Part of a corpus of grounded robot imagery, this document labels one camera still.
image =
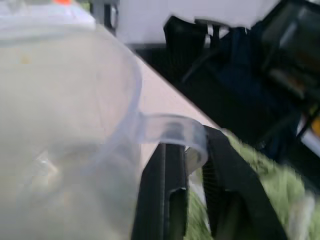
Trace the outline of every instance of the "beige surface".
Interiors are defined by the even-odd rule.
[[[218,128],[193,103],[175,90],[157,72],[139,57],[136,60],[142,74],[142,92],[139,108],[143,113],[169,113],[187,116],[199,121],[203,125]],[[141,147],[142,166],[144,167],[157,144],[143,144]]]

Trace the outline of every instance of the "orange label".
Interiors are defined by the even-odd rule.
[[[57,4],[69,5],[71,4],[71,0],[53,0]]]

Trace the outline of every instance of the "table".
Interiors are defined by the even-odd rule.
[[[168,113],[193,118],[203,125],[219,127],[192,102],[186,99],[162,76],[148,66],[139,57],[136,61],[142,74],[142,91],[139,108],[143,113]],[[141,166],[144,168],[152,156],[157,144],[142,144]]]

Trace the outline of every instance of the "green fabric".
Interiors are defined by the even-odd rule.
[[[257,172],[267,196],[283,226],[288,223],[289,208],[305,194],[301,177],[287,166],[279,166],[252,147],[241,143],[229,134],[230,144],[239,155]],[[212,239],[206,226],[207,214],[200,198],[190,191],[188,227],[185,240]],[[320,240],[320,203],[315,207],[309,226],[308,240]]]

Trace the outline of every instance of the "plastic measuring cup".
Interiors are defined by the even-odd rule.
[[[3,239],[129,239],[140,144],[197,149],[190,173],[207,160],[200,123],[139,111],[134,55],[102,27],[8,30],[0,75]]]

